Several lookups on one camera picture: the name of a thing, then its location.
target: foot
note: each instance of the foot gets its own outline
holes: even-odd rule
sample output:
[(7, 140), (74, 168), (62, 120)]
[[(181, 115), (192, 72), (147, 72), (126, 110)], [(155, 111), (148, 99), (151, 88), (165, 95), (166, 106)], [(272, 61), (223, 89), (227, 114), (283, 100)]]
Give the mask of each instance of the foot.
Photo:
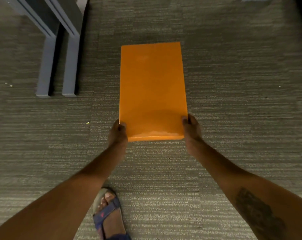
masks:
[[(97, 211), (95, 212), (95, 214), (99, 213), (114, 198), (115, 195), (113, 193), (106, 192), (100, 202), (100, 205), (97, 207)], [(116, 209), (108, 215), (108, 217), (103, 222), (103, 229), (106, 238), (110, 238), (116, 234), (126, 234), (122, 221), (121, 209)], [(104, 239), (102, 229), (99, 229), (97, 232), (100, 238)]]

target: blue sandal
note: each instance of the blue sandal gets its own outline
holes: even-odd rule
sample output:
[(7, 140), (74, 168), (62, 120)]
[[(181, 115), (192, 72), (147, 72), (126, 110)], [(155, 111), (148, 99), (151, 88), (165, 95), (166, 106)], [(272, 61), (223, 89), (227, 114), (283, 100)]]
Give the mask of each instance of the blue sandal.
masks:
[[(97, 208), (100, 205), (101, 200), (104, 197), (106, 192), (110, 192), (110, 193), (114, 194), (115, 198), (106, 207), (104, 207), (103, 210), (101, 210), (99, 213), (95, 214), (97, 211)], [(97, 230), (101, 230), (101, 232), (103, 234), (102, 240), (106, 240), (105, 232), (103, 229), (103, 222), (109, 216), (109, 214), (116, 209), (120, 209), (120, 214), (122, 217), (121, 204), (120, 204), (119, 198), (116, 195), (116, 193), (110, 188), (102, 188), (99, 191), (99, 193), (97, 194), (97, 196), (93, 202), (93, 221), (94, 221), (95, 228)], [(131, 240), (131, 238), (128, 234), (115, 234), (112, 237), (108, 238), (108, 240)]]

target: gray carpet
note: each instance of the gray carpet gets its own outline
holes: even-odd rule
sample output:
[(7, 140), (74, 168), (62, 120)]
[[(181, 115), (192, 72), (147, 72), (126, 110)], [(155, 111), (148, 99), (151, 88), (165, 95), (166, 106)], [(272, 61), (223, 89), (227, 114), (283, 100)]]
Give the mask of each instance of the gray carpet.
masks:
[[(188, 110), (205, 140), (302, 197), (294, 0), (91, 0), (79, 96), (61, 95), (64, 42), (51, 99), (35, 96), (44, 36), (0, 2), (0, 225), (106, 147), (118, 116), (121, 45), (173, 41), (181, 42)], [(255, 239), (183, 141), (130, 144), (106, 184), (133, 239)], [(90, 213), (76, 239), (97, 239)]]

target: tattoo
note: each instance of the tattoo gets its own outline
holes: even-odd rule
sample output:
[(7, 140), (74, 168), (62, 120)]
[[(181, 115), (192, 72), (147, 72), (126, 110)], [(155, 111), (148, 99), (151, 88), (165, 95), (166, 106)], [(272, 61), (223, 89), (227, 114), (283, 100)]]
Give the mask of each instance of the tattoo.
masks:
[(285, 223), (276, 217), (271, 207), (255, 197), (249, 190), (241, 188), (235, 199), (241, 216), (265, 240), (284, 240)]

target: envelope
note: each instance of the envelope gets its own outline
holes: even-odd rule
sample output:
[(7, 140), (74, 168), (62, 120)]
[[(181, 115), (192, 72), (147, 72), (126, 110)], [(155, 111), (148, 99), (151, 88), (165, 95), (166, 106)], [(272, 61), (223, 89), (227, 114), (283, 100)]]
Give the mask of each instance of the envelope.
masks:
[(129, 141), (184, 138), (187, 116), (180, 42), (121, 47), (120, 122)]

